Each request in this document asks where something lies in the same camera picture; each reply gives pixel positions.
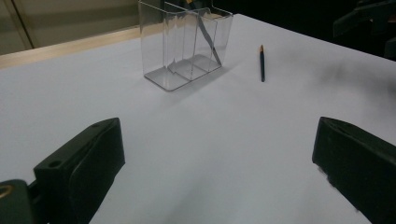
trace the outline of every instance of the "table edge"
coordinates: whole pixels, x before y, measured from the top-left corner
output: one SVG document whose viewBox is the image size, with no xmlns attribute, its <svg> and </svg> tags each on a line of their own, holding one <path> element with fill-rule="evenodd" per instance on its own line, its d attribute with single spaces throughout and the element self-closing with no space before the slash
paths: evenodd
<svg viewBox="0 0 396 224">
<path fill-rule="evenodd" d="M 140 28 L 137 26 L 114 33 L 87 37 L 62 44 L 51 45 L 39 49 L 28 49 L 15 53 L 0 55 L 0 69 L 26 63 L 39 62 L 87 49 L 119 43 L 140 37 Z"/>
</svg>

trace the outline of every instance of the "clear plastic container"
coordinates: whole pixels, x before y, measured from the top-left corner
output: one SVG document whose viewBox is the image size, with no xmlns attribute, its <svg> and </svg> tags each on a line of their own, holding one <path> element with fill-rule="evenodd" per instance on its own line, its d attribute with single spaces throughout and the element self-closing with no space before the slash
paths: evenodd
<svg viewBox="0 0 396 224">
<path fill-rule="evenodd" d="M 233 14 L 211 0 L 139 0 L 144 76 L 173 91 L 221 67 Z"/>
</svg>

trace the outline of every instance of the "dark background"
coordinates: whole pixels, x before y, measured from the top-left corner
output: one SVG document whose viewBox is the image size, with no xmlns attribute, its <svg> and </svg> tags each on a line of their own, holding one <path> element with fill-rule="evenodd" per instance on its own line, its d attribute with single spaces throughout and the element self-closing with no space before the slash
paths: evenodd
<svg viewBox="0 0 396 224">
<path fill-rule="evenodd" d="M 214 6 L 265 21 L 347 48 L 384 57 L 385 43 L 396 36 L 396 23 L 389 23 L 383 35 L 371 35 L 371 22 L 361 22 L 343 35 L 333 37 L 332 24 L 351 12 L 357 0 L 213 0 Z"/>
</svg>

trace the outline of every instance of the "white table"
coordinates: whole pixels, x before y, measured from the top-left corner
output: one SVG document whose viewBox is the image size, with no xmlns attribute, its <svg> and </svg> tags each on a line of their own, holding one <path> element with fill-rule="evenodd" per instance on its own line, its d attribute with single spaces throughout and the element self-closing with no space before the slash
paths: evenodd
<svg viewBox="0 0 396 224">
<path fill-rule="evenodd" d="M 118 117 L 126 164 L 92 224 L 370 223 L 311 160 L 322 116 L 396 145 L 396 63 L 234 15 L 223 67 L 173 92 L 138 38 L 0 70 L 0 180 Z"/>
</svg>

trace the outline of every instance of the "pencil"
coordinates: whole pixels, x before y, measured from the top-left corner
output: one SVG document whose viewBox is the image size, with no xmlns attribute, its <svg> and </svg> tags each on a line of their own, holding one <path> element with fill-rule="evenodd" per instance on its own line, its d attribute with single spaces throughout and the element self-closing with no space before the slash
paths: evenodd
<svg viewBox="0 0 396 224">
<path fill-rule="evenodd" d="M 197 7 L 195 6 L 193 0 L 186 0 L 187 4 L 191 7 L 192 10 L 196 10 Z M 204 22 L 201 19 L 201 15 L 198 16 L 198 26 L 201 29 L 201 32 L 206 40 L 206 42 L 209 44 L 210 48 L 212 48 L 212 53 L 213 56 L 215 56 L 216 62 L 221 65 L 221 60 L 219 58 L 218 52 L 215 49 L 215 46 L 213 44 L 212 38 L 210 37 L 209 33 L 207 32 Z"/>
<path fill-rule="evenodd" d="M 264 47 L 260 47 L 260 66 L 262 69 L 262 82 L 265 81 Z"/>
</svg>

